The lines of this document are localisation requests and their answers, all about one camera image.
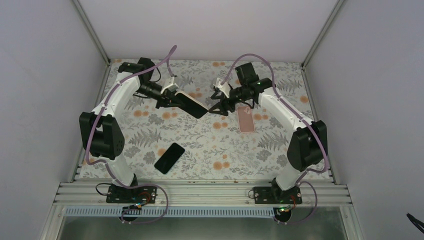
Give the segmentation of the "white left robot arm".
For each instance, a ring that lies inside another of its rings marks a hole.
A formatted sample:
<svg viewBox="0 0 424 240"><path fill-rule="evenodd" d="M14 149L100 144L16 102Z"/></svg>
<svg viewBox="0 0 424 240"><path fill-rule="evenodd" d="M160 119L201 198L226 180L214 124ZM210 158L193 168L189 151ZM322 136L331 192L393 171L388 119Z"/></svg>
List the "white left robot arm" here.
<svg viewBox="0 0 424 240"><path fill-rule="evenodd" d="M92 111L82 112L79 116L86 164L104 164L112 184L121 187L119 196L128 203L139 197L140 190L137 177L122 154L125 137L119 126L119 116L134 94L155 100L157 108L183 105L176 97L176 75L170 68L167 69L170 77L163 85L151 80L159 66L159 63L154 64L143 57L137 63L123 62L117 70L114 85L103 100Z"/></svg>

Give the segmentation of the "black smartphone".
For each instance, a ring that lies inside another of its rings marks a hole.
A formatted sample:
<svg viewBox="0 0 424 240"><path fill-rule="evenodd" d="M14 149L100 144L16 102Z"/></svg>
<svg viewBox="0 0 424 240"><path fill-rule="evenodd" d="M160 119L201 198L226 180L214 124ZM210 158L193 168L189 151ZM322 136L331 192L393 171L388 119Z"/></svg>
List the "black smartphone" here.
<svg viewBox="0 0 424 240"><path fill-rule="evenodd" d="M172 143L154 164L155 169L166 175L184 153L185 149L182 146Z"/></svg>

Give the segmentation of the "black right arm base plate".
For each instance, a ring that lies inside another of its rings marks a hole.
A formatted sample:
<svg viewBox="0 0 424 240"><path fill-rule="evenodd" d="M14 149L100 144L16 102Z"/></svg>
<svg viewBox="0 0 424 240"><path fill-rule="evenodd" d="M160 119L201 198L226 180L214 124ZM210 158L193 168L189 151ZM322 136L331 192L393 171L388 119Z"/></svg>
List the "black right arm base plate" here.
<svg viewBox="0 0 424 240"><path fill-rule="evenodd" d="M288 190L280 190L272 186L256 186L252 190L255 204L289 205L303 203L300 188L297 186Z"/></svg>

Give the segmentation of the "phone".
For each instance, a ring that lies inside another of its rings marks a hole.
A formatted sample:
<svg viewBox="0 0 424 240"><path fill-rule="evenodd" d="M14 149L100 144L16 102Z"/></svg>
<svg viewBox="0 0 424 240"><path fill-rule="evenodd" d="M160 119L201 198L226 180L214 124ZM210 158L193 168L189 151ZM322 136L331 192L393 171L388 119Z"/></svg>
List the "phone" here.
<svg viewBox="0 0 424 240"><path fill-rule="evenodd" d="M180 101L179 108L196 119L202 118L209 112L206 106L183 91L177 91L175 97Z"/></svg>

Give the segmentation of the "pink phone case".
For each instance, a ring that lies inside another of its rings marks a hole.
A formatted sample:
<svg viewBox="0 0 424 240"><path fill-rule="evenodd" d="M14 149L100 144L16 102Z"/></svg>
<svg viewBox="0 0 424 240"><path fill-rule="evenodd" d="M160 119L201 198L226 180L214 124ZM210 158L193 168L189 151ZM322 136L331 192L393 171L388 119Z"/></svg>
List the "pink phone case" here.
<svg viewBox="0 0 424 240"><path fill-rule="evenodd" d="M238 106L236 113L240 132L253 133L255 131L255 124L252 109L249 106Z"/></svg>

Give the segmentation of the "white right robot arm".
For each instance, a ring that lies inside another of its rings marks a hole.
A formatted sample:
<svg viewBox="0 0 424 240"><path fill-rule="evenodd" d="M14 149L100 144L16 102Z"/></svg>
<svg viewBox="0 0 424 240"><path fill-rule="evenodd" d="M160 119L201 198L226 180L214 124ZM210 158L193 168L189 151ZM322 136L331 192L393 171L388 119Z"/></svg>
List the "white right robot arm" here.
<svg viewBox="0 0 424 240"><path fill-rule="evenodd" d="M290 197L290 189L301 184L307 173L322 174L329 170L327 126L302 114L277 89L275 74L261 79L252 63L236 67L240 86L233 88L226 79L217 78L212 99L219 100L209 112L227 116L236 104L251 100L268 110L291 133L287 149L288 164L272 182L271 198L278 204Z"/></svg>

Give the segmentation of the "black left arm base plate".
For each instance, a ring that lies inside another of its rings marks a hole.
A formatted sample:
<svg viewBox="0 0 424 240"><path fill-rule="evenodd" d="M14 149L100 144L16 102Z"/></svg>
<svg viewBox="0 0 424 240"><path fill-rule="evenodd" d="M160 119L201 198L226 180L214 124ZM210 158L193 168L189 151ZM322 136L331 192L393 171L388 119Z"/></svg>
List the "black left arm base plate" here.
<svg viewBox="0 0 424 240"><path fill-rule="evenodd" d="M154 204L157 187L144 186L136 189L112 185L108 189L105 202L108 204Z"/></svg>

